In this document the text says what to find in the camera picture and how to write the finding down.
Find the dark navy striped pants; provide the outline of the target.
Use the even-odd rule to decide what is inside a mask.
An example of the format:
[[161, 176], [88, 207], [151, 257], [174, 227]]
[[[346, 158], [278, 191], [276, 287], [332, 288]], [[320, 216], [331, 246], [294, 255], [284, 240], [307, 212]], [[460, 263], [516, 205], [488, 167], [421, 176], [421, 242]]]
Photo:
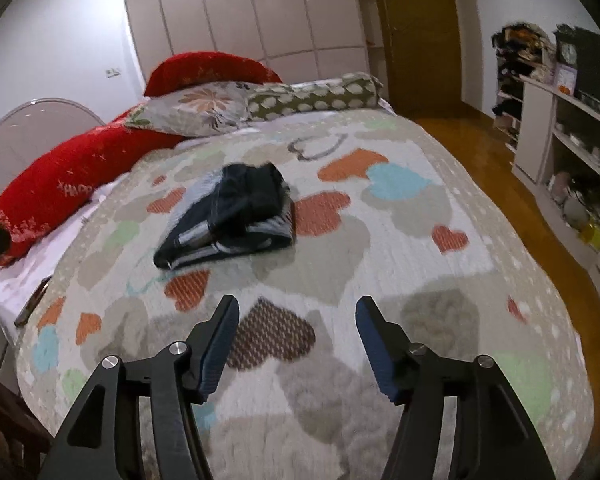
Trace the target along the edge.
[[186, 188], [152, 261], [174, 271], [293, 242], [294, 202], [277, 167], [230, 164]]

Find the heart patterned quilt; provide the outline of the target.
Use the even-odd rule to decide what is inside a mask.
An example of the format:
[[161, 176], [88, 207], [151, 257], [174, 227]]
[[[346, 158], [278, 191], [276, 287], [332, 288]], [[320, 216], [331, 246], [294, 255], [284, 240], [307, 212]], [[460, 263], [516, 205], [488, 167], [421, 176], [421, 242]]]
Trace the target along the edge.
[[[233, 162], [282, 173], [294, 244], [156, 268], [172, 214]], [[464, 167], [407, 119], [296, 116], [138, 162], [62, 257], [22, 332], [23, 399], [56, 431], [104, 356], [152, 356], [226, 294], [240, 307], [236, 344], [196, 409], [216, 478], [380, 476], [400, 411], [380, 393], [355, 327], [367, 295], [440, 356], [493, 356], [558, 478], [588, 445], [591, 387], [556, 287]]]

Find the red lower bolster pillow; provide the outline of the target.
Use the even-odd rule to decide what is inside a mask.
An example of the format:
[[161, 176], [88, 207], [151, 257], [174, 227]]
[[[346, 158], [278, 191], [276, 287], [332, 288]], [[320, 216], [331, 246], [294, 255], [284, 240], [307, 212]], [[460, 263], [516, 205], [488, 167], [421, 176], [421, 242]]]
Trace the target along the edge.
[[0, 195], [0, 228], [10, 266], [88, 203], [98, 188], [130, 171], [146, 154], [174, 148], [182, 136], [130, 128], [123, 116], [58, 144], [12, 180]]

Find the red bolster pillow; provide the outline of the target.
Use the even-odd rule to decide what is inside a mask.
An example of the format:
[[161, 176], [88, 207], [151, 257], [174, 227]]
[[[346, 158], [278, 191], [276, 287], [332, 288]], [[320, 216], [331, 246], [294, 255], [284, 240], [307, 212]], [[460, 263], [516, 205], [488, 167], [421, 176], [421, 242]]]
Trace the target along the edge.
[[88, 203], [98, 188], [130, 171], [146, 154], [174, 148], [182, 136], [130, 128], [123, 116], [58, 144], [12, 180], [0, 195], [0, 228], [10, 266]]
[[158, 65], [146, 84], [144, 96], [156, 98], [208, 82], [238, 81], [280, 84], [280, 77], [262, 63], [219, 51], [195, 51], [173, 55]]

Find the white open shelf unit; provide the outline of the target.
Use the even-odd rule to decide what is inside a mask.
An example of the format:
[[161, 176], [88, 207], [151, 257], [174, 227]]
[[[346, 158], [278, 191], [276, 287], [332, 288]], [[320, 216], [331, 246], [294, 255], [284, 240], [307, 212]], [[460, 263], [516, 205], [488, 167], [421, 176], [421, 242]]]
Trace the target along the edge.
[[600, 113], [530, 77], [513, 174], [600, 296]]

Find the white curved headboard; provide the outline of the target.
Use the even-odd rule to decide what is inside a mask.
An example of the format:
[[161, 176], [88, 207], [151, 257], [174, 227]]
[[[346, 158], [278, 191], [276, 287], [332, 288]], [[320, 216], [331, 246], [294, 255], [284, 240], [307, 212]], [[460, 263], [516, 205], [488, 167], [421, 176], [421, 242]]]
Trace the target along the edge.
[[24, 103], [0, 119], [0, 193], [38, 157], [105, 123], [89, 108], [61, 98]]

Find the floral grey pillow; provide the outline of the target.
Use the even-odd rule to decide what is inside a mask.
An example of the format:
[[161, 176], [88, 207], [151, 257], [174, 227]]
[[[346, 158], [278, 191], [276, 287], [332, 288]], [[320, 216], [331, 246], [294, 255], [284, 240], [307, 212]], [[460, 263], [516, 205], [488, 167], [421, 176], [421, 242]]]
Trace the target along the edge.
[[256, 87], [215, 81], [149, 98], [125, 116], [124, 125], [189, 139], [231, 133], [247, 122], [248, 98]]

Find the olive polka dot bolster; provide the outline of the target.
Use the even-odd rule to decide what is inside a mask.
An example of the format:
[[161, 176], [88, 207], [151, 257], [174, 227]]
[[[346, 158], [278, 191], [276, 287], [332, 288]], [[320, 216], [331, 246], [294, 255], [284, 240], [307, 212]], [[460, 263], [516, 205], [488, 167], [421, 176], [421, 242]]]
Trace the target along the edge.
[[249, 118], [269, 122], [309, 112], [342, 112], [376, 108], [382, 83], [368, 73], [347, 73], [338, 78], [301, 84], [261, 84], [247, 98]]

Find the red upper bolster pillow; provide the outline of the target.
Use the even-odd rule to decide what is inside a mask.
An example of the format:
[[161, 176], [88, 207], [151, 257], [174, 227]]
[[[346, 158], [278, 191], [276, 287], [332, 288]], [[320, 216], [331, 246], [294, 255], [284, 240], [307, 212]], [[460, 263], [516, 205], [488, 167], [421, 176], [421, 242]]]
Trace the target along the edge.
[[208, 82], [238, 81], [280, 84], [280, 77], [262, 63], [219, 51], [195, 51], [173, 55], [158, 65], [146, 84], [144, 96], [156, 98]]

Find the brown wooden door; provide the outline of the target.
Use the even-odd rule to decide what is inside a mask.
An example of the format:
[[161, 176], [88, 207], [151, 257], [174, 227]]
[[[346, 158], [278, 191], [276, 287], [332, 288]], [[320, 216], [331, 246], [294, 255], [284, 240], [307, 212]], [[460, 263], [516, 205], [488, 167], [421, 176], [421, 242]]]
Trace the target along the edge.
[[411, 117], [460, 114], [462, 60], [455, 0], [379, 0], [389, 100]]

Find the white built-in wardrobe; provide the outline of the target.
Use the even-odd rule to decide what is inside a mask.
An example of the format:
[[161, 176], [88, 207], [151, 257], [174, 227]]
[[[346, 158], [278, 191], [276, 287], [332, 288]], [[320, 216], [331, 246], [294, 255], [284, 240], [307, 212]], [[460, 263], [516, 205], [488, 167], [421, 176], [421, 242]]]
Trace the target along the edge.
[[124, 0], [148, 78], [174, 54], [220, 51], [263, 63], [287, 84], [366, 72], [358, 0]]

